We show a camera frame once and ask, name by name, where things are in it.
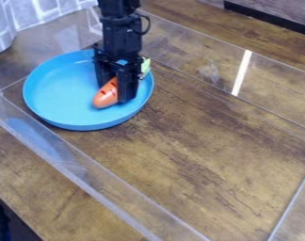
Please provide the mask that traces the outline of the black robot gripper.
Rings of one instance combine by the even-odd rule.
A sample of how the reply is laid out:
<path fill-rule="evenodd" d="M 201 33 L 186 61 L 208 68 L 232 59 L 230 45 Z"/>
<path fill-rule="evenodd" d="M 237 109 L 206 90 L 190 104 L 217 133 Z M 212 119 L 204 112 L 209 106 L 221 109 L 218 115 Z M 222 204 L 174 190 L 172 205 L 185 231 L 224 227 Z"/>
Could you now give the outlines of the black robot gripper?
<path fill-rule="evenodd" d="M 142 28 L 145 15 L 101 17 L 102 44 L 94 44 L 94 62 L 98 87 L 102 88 L 118 73 L 120 102 L 126 103 L 137 97 L 140 74 L 144 58 L 142 37 L 150 30 L 150 24 Z"/>

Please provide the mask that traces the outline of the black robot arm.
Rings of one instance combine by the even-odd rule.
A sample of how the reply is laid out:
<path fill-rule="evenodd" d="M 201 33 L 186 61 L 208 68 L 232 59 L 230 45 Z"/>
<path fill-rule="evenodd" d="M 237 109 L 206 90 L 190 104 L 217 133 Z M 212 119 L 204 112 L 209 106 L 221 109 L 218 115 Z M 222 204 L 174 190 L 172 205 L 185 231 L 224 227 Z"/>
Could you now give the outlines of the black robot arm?
<path fill-rule="evenodd" d="M 101 9 L 104 44 L 93 45 L 98 86 L 118 78 L 118 102 L 126 103 L 137 97 L 142 74 L 142 29 L 146 15 L 137 12 L 141 0 L 98 0 Z"/>

